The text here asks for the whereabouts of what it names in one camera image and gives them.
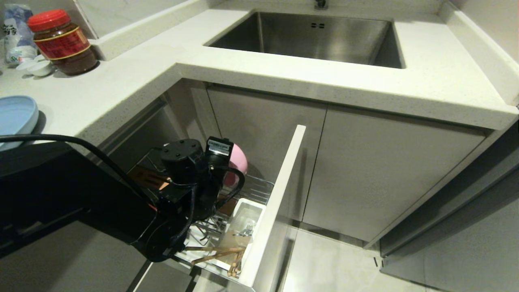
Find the glass jar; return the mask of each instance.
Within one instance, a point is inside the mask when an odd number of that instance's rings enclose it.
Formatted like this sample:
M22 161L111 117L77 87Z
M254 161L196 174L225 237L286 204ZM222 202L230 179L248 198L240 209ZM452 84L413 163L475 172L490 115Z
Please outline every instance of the glass jar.
M56 68L67 75L88 72L99 64L81 28L63 9L50 10L29 18L34 43Z

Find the white countertop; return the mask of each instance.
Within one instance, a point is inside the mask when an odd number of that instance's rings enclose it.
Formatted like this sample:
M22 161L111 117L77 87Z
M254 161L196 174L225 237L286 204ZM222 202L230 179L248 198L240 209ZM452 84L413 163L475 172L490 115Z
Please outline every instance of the white countertop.
M203 46L253 10L393 20L405 69ZM506 105L449 28L434 15L310 5L224 2L84 75L38 78L2 68L0 96L33 97L44 133L99 144L181 78L504 129Z

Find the kitchen sink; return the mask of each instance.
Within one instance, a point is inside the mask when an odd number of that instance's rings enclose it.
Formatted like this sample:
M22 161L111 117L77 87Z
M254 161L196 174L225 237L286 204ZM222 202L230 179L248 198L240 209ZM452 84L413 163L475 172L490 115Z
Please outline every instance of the kitchen sink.
M256 12L210 47L403 68L389 21Z

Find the tiled floor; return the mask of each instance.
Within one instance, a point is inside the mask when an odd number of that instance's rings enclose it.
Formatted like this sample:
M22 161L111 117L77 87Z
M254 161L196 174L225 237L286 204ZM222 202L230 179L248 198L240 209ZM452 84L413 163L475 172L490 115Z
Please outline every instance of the tiled floor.
M283 292L434 292L381 274L373 257L376 251L299 230Z

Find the red lid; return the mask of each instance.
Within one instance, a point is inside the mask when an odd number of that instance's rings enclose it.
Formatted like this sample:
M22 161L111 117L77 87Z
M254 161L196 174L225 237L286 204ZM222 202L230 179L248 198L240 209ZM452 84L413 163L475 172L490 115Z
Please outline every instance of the red lid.
M70 16L63 9L49 10L29 17L27 25L32 31L44 31L70 21Z

